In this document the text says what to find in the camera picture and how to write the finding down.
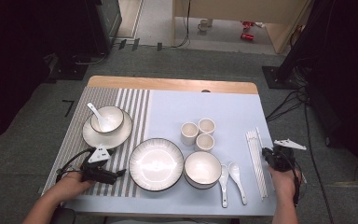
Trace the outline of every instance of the floor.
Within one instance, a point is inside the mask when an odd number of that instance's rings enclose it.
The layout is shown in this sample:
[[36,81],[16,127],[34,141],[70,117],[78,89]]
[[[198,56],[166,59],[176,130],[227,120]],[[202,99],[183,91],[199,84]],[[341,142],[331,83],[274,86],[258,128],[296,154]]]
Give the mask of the floor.
[[[117,42],[126,39],[132,43],[139,38],[139,45],[172,46],[172,1],[167,0],[120,0],[123,22],[117,34]],[[264,27],[252,26],[247,34],[254,40],[243,40],[243,26],[240,21],[214,20],[213,26],[202,32],[200,19],[189,19],[188,40],[182,46],[186,49],[206,49],[244,53],[276,54]],[[174,46],[186,38],[186,18],[175,18]],[[281,53],[287,55],[290,46]]]

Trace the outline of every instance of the gray carpet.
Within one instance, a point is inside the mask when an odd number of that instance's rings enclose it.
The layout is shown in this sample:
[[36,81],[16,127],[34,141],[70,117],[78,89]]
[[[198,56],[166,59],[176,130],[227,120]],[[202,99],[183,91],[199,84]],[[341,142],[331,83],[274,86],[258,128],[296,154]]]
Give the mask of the gray carpet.
[[[166,77],[254,82],[265,114],[280,104],[290,91],[270,90],[261,66],[279,66],[283,56],[163,49],[131,46],[118,50],[101,63],[90,65],[83,81],[58,80],[43,83],[0,136],[0,223],[20,223],[40,196],[62,140],[75,112],[81,92],[93,75],[124,77]],[[68,117],[69,103],[75,101]],[[324,183],[335,223],[358,223],[358,159],[345,148],[329,148],[324,132],[307,108],[315,161]],[[273,140],[290,138],[308,146],[304,107],[268,123]],[[296,159],[308,181],[297,207],[301,223],[329,223],[324,196],[312,165],[310,151],[296,151]],[[339,182],[355,181],[342,187]],[[78,216],[77,223],[103,223],[103,217]],[[244,218],[241,223],[270,223],[265,218]]]

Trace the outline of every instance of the small white cup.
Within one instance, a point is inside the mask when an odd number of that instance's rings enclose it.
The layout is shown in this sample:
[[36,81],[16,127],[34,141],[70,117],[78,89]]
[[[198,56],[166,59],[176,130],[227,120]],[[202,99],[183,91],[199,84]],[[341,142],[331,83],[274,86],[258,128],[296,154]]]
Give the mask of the small white cup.
[[199,133],[208,133],[213,135],[214,122],[211,119],[201,119],[199,121]]
[[194,149],[196,151],[210,152],[214,146],[214,139],[210,134],[202,133],[197,137]]
[[199,127],[195,123],[188,122],[182,125],[180,140],[186,146],[194,145],[198,135]]

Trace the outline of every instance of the red object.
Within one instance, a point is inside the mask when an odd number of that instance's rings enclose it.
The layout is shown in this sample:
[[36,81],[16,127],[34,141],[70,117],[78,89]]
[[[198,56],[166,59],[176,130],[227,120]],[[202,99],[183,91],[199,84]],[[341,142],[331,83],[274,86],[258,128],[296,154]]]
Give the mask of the red object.
[[246,39],[246,40],[253,40],[255,37],[253,35],[248,35],[246,33],[242,33],[241,34],[241,39]]
[[255,23],[252,21],[243,21],[242,25],[243,25],[243,30],[248,30],[251,28],[251,26],[253,26]]

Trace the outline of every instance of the plate rim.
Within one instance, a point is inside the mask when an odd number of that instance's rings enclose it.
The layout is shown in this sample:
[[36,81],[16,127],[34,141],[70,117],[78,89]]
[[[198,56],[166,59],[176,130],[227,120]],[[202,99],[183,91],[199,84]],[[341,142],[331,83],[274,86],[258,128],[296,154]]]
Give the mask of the plate rim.
[[[145,142],[152,141],[152,140],[165,140],[165,141],[168,141],[168,142],[170,142],[171,144],[173,144],[174,146],[176,146],[176,148],[178,149],[178,151],[179,151],[180,154],[182,155],[182,161],[183,161],[182,164],[183,164],[183,167],[182,167],[181,174],[178,176],[178,178],[177,178],[171,185],[169,185],[169,186],[168,186],[167,188],[165,188],[165,189],[147,189],[147,188],[144,188],[144,187],[142,187],[140,184],[138,184],[138,183],[134,180],[134,178],[132,177],[132,173],[131,173],[131,159],[132,159],[133,153],[134,153],[135,150],[138,148],[138,146],[140,146],[141,144],[143,144],[143,143],[145,143]],[[141,188],[141,189],[144,189],[144,190],[147,190],[147,191],[151,191],[151,192],[159,192],[159,191],[163,191],[163,190],[172,188],[172,187],[180,180],[180,178],[181,178],[182,175],[183,175],[183,171],[185,170],[185,157],[184,157],[184,155],[183,155],[182,150],[179,148],[179,146],[177,146],[173,141],[170,141],[170,140],[168,140],[168,139],[166,139],[166,138],[162,138],[162,137],[154,137],[154,138],[146,139],[146,140],[144,140],[143,142],[141,142],[138,146],[136,146],[136,147],[134,148],[134,150],[132,151],[132,153],[131,153],[131,155],[130,155],[130,159],[129,159],[129,173],[130,173],[130,176],[131,176],[132,181],[136,184],[136,186],[138,186],[138,187]]]

